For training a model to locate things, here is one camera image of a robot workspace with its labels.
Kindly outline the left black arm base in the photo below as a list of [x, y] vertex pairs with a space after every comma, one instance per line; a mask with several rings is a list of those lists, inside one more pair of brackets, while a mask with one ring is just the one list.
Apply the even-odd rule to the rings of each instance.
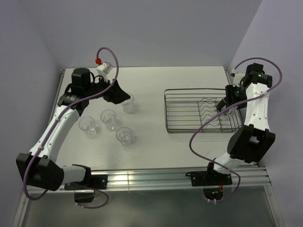
[[74, 191], [74, 201], [78, 204], [92, 203], [97, 198], [97, 194], [105, 196], [105, 206], [109, 201], [109, 196], [102, 190], [107, 188], [108, 175], [92, 175], [87, 183], [70, 183], [64, 185], [64, 190]]

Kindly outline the tall clear glass back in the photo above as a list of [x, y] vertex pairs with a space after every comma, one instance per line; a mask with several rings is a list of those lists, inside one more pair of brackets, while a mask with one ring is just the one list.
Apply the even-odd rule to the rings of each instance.
[[128, 93], [128, 95], [130, 96], [130, 98], [123, 101], [121, 103], [121, 106], [124, 112], [131, 113], [134, 111], [134, 96], [130, 93]]

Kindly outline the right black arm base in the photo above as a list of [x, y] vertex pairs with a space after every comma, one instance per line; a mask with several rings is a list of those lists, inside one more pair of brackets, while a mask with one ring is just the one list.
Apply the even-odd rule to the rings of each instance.
[[232, 178], [230, 174], [222, 174], [214, 170], [214, 163], [210, 162], [205, 171], [191, 171], [187, 172], [185, 176], [190, 177], [191, 185], [211, 186], [211, 188], [204, 188], [204, 196], [210, 201], [219, 201], [223, 198], [225, 185], [232, 185]]

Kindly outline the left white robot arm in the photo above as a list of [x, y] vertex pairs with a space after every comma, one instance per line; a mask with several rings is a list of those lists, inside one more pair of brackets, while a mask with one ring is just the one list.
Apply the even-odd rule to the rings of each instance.
[[26, 154], [20, 153], [16, 164], [23, 181], [23, 188], [33, 186], [56, 191], [63, 184], [76, 183], [87, 189], [92, 184], [90, 167], [71, 165], [60, 167], [57, 156], [66, 136], [75, 122], [83, 114], [91, 99], [120, 104], [130, 96], [123, 91], [116, 79], [107, 80], [107, 71], [101, 70], [98, 82], [91, 80], [91, 71], [76, 68], [71, 75], [71, 83], [59, 98], [54, 116], [38, 142]]

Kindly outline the small clear glass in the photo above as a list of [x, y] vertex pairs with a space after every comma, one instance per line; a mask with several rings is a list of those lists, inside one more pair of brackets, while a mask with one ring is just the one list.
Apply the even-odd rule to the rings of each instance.
[[237, 111], [237, 106], [234, 106], [232, 108], [230, 108], [229, 110], [227, 110], [226, 112], [224, 112], [224, 116], [227, 116], [228, 118], [232, 118], [235, 115], [235, 112]]

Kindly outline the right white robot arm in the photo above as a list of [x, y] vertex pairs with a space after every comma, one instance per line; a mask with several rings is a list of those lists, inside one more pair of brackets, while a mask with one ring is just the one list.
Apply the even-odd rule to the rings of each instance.
[[227, 151], [215, 163], [209, 163], [205, 172], [209, 184], [216, 184], [222, 175], [238, 166], [259, 162], [276, 139], [267, 119], [272, 76], [265, 74], [262, 64], [253, 63], [247, 66], [243, 77], [235, 79], [235, 85], [225, 87], [226, 96], [217, 110], [239, 103], [235, 109], [246, 108], [245, 121], [230, 138]]

